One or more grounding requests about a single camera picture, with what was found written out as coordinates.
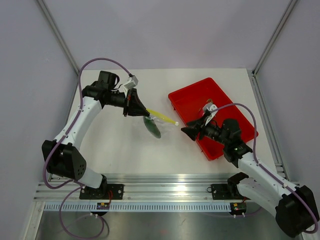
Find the right aluminium frame post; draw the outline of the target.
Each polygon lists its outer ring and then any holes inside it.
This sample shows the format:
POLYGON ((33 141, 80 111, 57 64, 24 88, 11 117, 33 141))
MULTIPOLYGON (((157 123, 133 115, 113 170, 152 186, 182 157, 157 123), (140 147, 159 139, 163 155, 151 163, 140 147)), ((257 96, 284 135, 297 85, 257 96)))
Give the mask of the right aluminium frame post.
POLYGON ((252 75, 256 77, 259 73, 259 71, 262 69, 265 61, 267 60, 268 56, 270 55, 271 51, 273 50, 273 47, 277 43, 278 38, 280 37, 281 33, 283 32, 285 26, 287 25, 287 22, 289 21, 291 15, 295 11, 295 8, 299 4, 299 0, 290 0, 281 15, 275 29, 273 30, 265 48, 262 51, 262 54, 260 55, 257 63, 255 64, 252 75))

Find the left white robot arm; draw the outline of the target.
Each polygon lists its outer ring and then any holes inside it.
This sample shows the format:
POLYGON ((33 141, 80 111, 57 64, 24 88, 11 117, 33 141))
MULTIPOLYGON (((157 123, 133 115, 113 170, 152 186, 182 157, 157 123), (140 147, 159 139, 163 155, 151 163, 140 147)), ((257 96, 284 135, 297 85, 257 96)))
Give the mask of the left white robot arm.
POLYGON ((81 185, 92 198, 103 199, 108 194, 105 175, 87 166, 80 153, 85 134, 104 106, 123 109, 125 117, 148 117, 150 113, 139 99, 138 79, 130 74, 123 91, 116 88, 119 77, 115 73, 101 71, 98 79, 80 91, 80 104, 71 119, 54 140, 45 140, 42 153, 44 173, 68 178, 81 185))

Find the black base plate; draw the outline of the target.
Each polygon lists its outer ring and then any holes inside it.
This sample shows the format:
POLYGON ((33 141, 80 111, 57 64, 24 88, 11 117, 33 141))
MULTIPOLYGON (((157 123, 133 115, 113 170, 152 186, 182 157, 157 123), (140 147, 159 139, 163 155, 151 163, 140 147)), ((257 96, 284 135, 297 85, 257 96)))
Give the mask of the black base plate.
POLYGON ((123 184, 107 184, 105 188, 92 188, 85 186, 80 190, 80 200, 122 200, 124 194, 123 184))
POLYGON ((232 192, 227 183, 213 183, 206 188, 213 200, 244 200, 238 192, 232 192))

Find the pink dragon fruit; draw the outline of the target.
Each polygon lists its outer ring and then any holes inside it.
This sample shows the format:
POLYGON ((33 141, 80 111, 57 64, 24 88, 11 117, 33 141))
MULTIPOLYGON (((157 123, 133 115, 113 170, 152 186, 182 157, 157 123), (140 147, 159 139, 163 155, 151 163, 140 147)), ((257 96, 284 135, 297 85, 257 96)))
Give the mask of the pink dragon fruit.
POLYGON ((213 106, 213 101, 211 98, 209 98, 207 101, 206 101, 206 104, 201 107, 197 113, 197 116, 200 118, 202 117, 204 114, 205 114, 205 111, 212 111, 212 106, 213 106))

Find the left small circuit board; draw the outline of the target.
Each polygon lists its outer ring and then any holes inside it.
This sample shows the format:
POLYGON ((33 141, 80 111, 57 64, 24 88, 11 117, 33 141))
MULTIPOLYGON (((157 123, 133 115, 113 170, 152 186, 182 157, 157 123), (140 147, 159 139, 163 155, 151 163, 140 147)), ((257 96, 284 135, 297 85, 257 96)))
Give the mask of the left small circuit board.
POLYGON ((98 202, 96 206, 97 210, 109 210, 110 204, 107 202, 98 202))

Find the green cucumber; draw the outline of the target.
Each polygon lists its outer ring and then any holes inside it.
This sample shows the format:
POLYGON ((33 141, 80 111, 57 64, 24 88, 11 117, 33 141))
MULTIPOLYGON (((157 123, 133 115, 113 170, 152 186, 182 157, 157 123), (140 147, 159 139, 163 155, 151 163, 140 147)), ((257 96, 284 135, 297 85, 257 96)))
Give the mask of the green cucumber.
POLYGON ((143 117, 143 123, 146 127, 146 129, 157 139, 161 138, 161 132, 158 129, 155 121, 153 119, 151 119, 150 117, 143 117))

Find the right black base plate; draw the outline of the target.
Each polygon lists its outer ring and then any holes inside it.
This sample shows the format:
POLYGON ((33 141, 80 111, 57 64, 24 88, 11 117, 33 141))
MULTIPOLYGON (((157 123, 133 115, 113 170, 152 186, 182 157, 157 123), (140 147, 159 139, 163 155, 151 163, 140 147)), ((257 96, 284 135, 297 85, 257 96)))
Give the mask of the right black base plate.
POLYGON ((206 188, 213 200, 244 200, 238 192, 232 192, 227 183, 213 183, 206 188))

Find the right small circuit board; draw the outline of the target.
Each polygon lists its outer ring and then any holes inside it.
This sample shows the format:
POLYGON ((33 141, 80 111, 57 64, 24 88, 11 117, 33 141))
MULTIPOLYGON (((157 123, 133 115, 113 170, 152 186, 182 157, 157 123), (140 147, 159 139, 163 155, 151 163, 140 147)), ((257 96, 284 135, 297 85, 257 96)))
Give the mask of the right small circuit board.
POLYGON ((247 203, 246 202, 231 203, 230 209, 232 212, 245 213, 247 211, 247 203))

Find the small circuit board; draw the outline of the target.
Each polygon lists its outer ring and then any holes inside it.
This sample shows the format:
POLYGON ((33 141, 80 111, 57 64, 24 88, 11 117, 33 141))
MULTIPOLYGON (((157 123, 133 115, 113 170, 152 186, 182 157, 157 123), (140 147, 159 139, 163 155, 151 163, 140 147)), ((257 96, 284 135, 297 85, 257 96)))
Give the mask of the small circuit board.
POLYGON ((97 210, 109 210, 110 204, 107 202, 98 202, 96 206, 97 210))
POLYGON ((246 202, 231 203, 230 209, 232 212, 245 213, 247 211, 247 203, 246 202))

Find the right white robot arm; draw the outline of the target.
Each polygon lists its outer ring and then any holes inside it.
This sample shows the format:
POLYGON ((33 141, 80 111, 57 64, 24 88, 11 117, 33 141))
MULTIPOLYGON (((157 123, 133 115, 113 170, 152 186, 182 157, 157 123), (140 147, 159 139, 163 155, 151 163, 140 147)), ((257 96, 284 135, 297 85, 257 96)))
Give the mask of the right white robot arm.
POLYGON ((237 120, 227 118, 217 126, 208 123, 204 115, 188 122, 181 131, 193 141, 209 138, 224 146, 225 159, 240 170, 228 179, 226 190, 230 197, 242 196, 257 203, 291 238, 318 231, 320 216, 312 190, 288 181, 258 160, 255 150, 242 140, 237 120))

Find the left aluminium frame post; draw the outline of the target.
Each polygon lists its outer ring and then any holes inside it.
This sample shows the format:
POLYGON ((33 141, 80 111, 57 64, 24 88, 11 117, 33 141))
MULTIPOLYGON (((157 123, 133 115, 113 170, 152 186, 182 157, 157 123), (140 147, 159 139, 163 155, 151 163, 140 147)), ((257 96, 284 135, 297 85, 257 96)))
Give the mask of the left aluminium frame post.
POLYGON ((72 54, 72 52, 70 51, 70 48, 68 47, 57 23, 55 18, 53 17, 47 3, 45 0, 35 0, 35 3, 37 5, 37 7, 39 8, 39 11, 41 12, 41 14, 43 15, 45 21, 47 22, 51 32, 53 33, 58 45, 60 46, 63 54, 65 55, 69 65, 71 66, 71 68, 73 69, 73 71, 75 72, 75 74, 78 76, 79 72, 80 72, 80 68, 78 66, 78 64, 76 63, 76 60, 72 54))

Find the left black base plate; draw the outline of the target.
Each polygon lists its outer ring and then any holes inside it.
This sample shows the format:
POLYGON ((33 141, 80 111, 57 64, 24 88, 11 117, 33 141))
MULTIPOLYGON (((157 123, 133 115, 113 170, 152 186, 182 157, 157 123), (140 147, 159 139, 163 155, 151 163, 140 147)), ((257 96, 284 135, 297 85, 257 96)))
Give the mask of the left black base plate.
POLYGON ((80 190, 80 200, 122 200, 124 194, 123 184, 107 184, 105 188, 92 188, 85 186, 80 190))

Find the clear zip top bag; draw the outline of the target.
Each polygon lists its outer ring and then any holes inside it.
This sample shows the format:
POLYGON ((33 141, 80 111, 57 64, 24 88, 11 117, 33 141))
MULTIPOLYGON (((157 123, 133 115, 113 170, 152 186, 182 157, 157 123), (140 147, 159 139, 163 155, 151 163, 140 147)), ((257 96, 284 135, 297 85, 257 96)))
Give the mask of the clear zip top bag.
MULTIPOLYGON (((169 131, 173 130, 174 128, 177 128, 180 126, 178 121, 170 118, 169 116, 167 116, 165 114, 162 114, 162 113, 155 111, 155 110, 152 110, 150 108, 147 108, 147 110, 150 113, 149 117, 154 120, 155 124, 157 125, 158 129, 160 130, 161 138, 163 137, 164 134, 166 134, 169 131)), ((145 127, 145 124, 143 121, 143 116, 139 116, 137 118, 137 120, 134 120, 133 126, 138 131, 139 134, 148 133, 150 136, 154 137, 145 127)))

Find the aluminium frame post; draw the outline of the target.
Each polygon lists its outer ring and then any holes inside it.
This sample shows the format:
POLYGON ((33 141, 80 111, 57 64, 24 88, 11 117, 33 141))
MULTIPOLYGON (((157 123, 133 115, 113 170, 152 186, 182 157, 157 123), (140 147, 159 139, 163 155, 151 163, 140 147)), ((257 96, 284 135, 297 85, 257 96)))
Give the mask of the aluminium frame post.
POLYGON ((75 74, 78 76, 79 72, 80 72, 80 68, 78 66, 78 64, 76 63, 76 60, 72 54, 72 52, 70 51, 70 48, 68 47, 57 23, 55 18, 53 17, 47 3, 45 0, 35 0, 35 3, 37 5, 37 7, 39 8, 39 11, 41 12, 41 14, 43 15, 45 21, 47 22, 51 32, 53 33, 58 45, 60 46, 63 54, 65 55, 69 65, 71 66, 71 68, 73 69, 73 71, 75 72, 75 74))
POLYGON ((255 64, 252 75, 256 77, 259 73, 259 71, 262 69, 265 61, 267 60, 268 56, 270 55, 271 51, 273 50, 273 47, 277 43, 278 38, 280 37, 281 33, 283 32, 285 26, 287 25, 287 22, 289 21, 291 15, 295 11, 295 8, 299 4, 299 0, 290 0, 281 15, 275 29, 273 30, 265 48, 262 51, 262 54, 260 55, 257 63, 255 64))

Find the aluminium mounting rail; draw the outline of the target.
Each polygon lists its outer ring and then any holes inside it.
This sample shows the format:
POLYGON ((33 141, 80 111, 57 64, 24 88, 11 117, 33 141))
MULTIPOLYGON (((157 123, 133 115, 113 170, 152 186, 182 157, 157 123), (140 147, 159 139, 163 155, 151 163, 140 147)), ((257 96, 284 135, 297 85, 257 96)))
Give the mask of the aluminium mounting rail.
MULTIPOLYGON (((124 185, 116 199, 113 193, 111 202, 212 202, 212 194, 207 191, 211 184, 225 184, 230 174, 105 174, 107 183, 124 185)), ((37 184, 33 201, 61 202, 67 194, 79 185, 68 183, 59 189, 49 189, 43 182, 37 184)), ((105 199, 80 199, 83 189, 77 190, 68 197, 69 202, 107 202, 105 199)))

